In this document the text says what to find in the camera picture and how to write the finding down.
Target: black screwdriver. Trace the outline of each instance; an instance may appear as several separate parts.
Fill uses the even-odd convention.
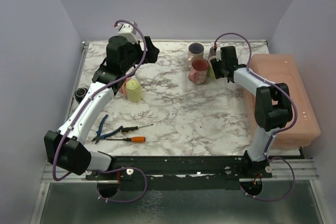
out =
[[[135,126],[135,127],[126,127],[126,128],[122,128],[120,130],[120,132],[122,134],[127,134],[127,133],[129,133],[131,131],[136,131],[136,130],[138,130],[140,128],[145,128],[145,127],[149,127],[149,126],[152,126],[152,125],[154,125],[154,124],[148,124],[148,125],[144,125],[144,126]]]

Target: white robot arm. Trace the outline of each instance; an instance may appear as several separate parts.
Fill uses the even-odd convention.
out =
[[[58,154],[57,166],[77,175],[81,175],[85,170],[104,171],[111,165],[111,156],[100,152],[89,152],[84,147],[85,140],[98,115],[113,99],[124,81],[110,88],[103,89],[103,87],[125,76],[130,68],[140,62],[144,54],[135,36],[135,29],[131,25],[118,25],[117,29],[119,35],[109,39],[106,48],[107,57],[94,73],[93,83],[75,112],[57,132],[48,131],[44,137],[48,161],[51,164],[54,163],[60,140],[65,137]],[[145,36],[144,39],[146,42],[144,63],[155,63],[159,50],[154,47],[150,37]]]
[[[288,86],[268,81],[274,84],[271,86],[256,78],[247,70],[246,65],[238,64],[233,46],[222,47],[220,54],[221,60],[211,61],[216,79],[227,78],[228,82],[237,83],[256,97],[255,119],[258,126],[246,153],[252,162],[261,162],[266,159],[267,152],[276,139],[274,132],[285,127],[292,119],[290,101],[274,87],[278,86],[289,95]]]

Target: white mug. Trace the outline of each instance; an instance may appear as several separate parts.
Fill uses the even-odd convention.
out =
[[[201,43],[192,43],[188,47],[188,58],[186,61],[186,68],[191,69],[191,63],[198,58],[203,58],[204,47]]]

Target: screwdriver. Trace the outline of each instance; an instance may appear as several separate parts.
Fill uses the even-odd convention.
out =
[[[146,138],[144,136],[135,136],[130,138],[122,138],[122,139],[105,139],[110,141],[127,141],[132,143],[143,143],[146,141]]]
[[[152,125],[154,125],[154,124],[152,123],[152,124],[148,124],[148,125],[144,125],[144,126],[126,127],[126,128],[122,128],[120,130],[120,132],[122,134],[127,134],[127,133],[129,133],[131,131],[136,131],[136,130],[138,130],[140,128],[145,128],[145,127],[149,127],[149,126],[152,126]]]

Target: pink container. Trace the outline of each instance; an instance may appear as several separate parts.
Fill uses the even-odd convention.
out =
[[[298,120],[295,126],[279,133],[274,146],[299,147],[310,145],[321,134],[321,131],[293,56],[279,54],[253,55],[250,67],[255,73],[270,81],[286,83],[289,87],[289,94],[298,108]],[[243,94],[253,137],[257,127],[254,119],[255,97],[245,89]]]

